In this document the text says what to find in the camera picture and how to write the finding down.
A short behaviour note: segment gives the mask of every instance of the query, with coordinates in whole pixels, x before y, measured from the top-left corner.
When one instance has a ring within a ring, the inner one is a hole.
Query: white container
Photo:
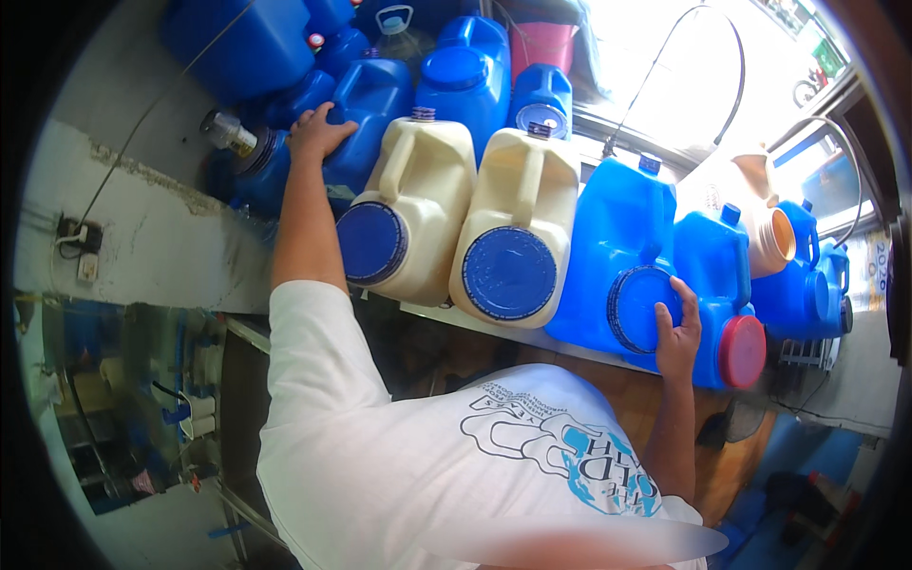
[[[485,149],[450,273],[450,296],[495,325],[544,326],[560,302],[579,193],[579,154],[535,123]]]
[[[723,145],[675,186],[675,221],[695,210],[721,210],[724,203],[741,209],[750,238],[751,279],[779,273],[794,258],[794,231],[785,212],[775,207],[779,194],[772,158],[762,146]]]
[[[465,125],[425,108],[392,121],[364,192],[336,224],[349,283],[414,305],[445,303],[477,178]]]

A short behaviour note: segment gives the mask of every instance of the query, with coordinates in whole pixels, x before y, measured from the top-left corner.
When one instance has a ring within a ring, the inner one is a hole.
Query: pink bucket
[[[528,22],[510,27],[510,68],[516,76],[533,63],[547,63],[570,76],[573,36],[579,28],[550,22]]]

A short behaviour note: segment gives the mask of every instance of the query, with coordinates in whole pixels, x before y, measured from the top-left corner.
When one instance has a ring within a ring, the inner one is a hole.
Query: man
[[[509,368],[452,394],[390,403],[352,312],[321,174],[357,128],[326,124],[331,107],[305,112],[288,139],[270,300],[272,405],[257,469],[301,565],[474,568],[417,544],[459,519],[607,513],[701,524],[688,505],[700,318],[678,279],[681,326],[656,305],[665,386],[642,461],[605,397],[555,366]]]

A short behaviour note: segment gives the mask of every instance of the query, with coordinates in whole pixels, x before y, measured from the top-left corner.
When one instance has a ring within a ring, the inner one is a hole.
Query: wooden floor
[[[497,367],[508,341],[463,328],[445,326],[446,345],[441,364],[431,375],[409,387],[408,397],[441,394],[446,389],[446,377],[455,374],[463,378]],[[566,368],[585,378],[605,394],[617,415],[617,420],[630,438],[634,450],[641,455],[655,423],[661,401],[662,380],[658,376],[626,368],[555,354],[540,348],[519,346],[516,364],[544,362]],[[710,415],[724,411],[731,394],[715,390],[696,389],[696,425],[694,437]],[[760,428],[748,439],[726,443],[721,451],[698,446],[697,492],[694,506],[703,516],[706,526],[715,525],[728,510],[738,491],[750,480],[760,462],[770,437],[775,414],[768,411]]]

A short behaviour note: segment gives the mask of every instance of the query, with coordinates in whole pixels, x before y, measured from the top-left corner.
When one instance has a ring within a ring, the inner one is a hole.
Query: white t-shirt
[[[279,285],[269,320],[272,404],[257,475],[307,570],[472,569],[416,544],[450,520],[598,512],[702,524],[659,495],[605,397],[563,368],[519,366],[390,402],[337,287]]]

